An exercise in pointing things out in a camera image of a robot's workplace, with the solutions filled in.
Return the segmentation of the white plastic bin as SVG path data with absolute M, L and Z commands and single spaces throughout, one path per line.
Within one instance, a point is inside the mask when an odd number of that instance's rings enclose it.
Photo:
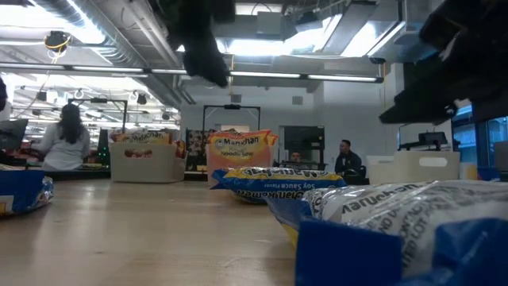
M 460 154 L 449 151 L 397 151 L 393 156 L 367 156 L 371 184 L 458 180 Z

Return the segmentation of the orange Maruchan ramen packet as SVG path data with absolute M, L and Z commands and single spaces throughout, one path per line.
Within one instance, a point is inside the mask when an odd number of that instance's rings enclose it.
M 247 133 L 217 131 L 206 143 L 208 179 L 221 168 L 271 167 L 279 136 L 269 129 Z

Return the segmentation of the black rig frame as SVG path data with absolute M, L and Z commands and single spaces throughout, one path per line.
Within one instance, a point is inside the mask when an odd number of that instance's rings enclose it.
M 254 116 L 257 120 L 257 129 L 261 130 L 261 107 L 260 106 L 242 106 L 239 104 L 225 104 L 225 105 L 204 105 L 202 107 L 202 131 L 204 132 L 206 130 L 206 119 L 208 115 L 211 115 L 213 112 L 210 112 L 209 114 L 206 113 L 206 111 L 209 108 L 213 109 L 224 109 L 224 110 L 241 110 L 241 109 L 247 109 L 247 110 L 256 110 L 258 115 Z

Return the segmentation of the ceiling tube light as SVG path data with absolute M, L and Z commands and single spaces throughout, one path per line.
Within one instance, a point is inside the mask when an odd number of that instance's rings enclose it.
M 95 72 L 106 74 L 127 75 L 187 75 L 183 69 L 174 68 L 123 68 L 104 66 L 81 66 L 68 64 L 30 64 L 0 62 L 0 69 L 29 70 L 29 71 L 58 71 L 58 72 Z M 261 72 L 261 71 L 228 71 L 227 76 L 252 77 L 265 79 L 299 79 L 330 82 L 352 82 L 352 83 L 381 83 L 383 77 L 355 76 L 355 75 L 321 75 L 302 74 L 287 72 Z

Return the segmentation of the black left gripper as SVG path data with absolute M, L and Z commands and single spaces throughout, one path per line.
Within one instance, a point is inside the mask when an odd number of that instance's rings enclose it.
M 185 48 L 183 66 L 187 74 L 227 87 L 229 69 L 211 25 L 213 21 L 235 21 L 236 0 L 156 0 L 156 15 L 167 29 L 171 48 Z

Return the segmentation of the blue Maruchan ramen packet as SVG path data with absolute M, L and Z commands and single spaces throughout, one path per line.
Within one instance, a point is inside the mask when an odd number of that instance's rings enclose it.
M 49 204 L 53 189 L 52 178 L 44 171 L 0 171 L 0 216 L 23 214 Z
M 296 286 L 508 286 L 508 183 L 446 180 L 269 199 Z
M 305 192 L 318 188 L 346 187 L 342 176 L 334 172 L 293 168 L 227 168 L 212 175 L 212 189 L 230 190 L 248 203 L 266 203 L 265 199 L 300 199 Z

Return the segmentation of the yellow box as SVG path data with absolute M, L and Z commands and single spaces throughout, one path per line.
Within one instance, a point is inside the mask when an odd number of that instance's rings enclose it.
M 477 165 L 473 163 L 460 163 L 460 179 L 461 180 L 478 180 Z

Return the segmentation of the patterned fabric panel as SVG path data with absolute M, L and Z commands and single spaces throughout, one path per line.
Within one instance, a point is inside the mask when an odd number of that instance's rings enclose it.
M 207 170 L 206 143 L 209 134 L 209 131 L 186 129 L 187 171 L 205 172 Z

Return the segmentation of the light grey plastic bin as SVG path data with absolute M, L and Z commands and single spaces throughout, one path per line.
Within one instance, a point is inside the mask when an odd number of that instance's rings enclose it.
M 110 144 L 110 177 L 113 182 L 170 184 L 182 181 L 187 158 L 174 145 L 148 143 Z

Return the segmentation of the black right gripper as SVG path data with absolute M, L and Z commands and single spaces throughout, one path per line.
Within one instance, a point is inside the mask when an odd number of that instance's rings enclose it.
M 444 0 L 419 38 L 441 63 L 394 97 L 383 124 L 441 124 L 462 100 L 476 122 L 508 116 L 508 0 Z

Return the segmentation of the black bag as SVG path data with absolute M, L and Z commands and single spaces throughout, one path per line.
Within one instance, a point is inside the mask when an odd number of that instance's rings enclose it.
M 346 170 L 342 175 L 347 185 L 369 185 L 370 180 L 367 178 L 367 171 L 361 168 L 358 172 L 353 169 Z

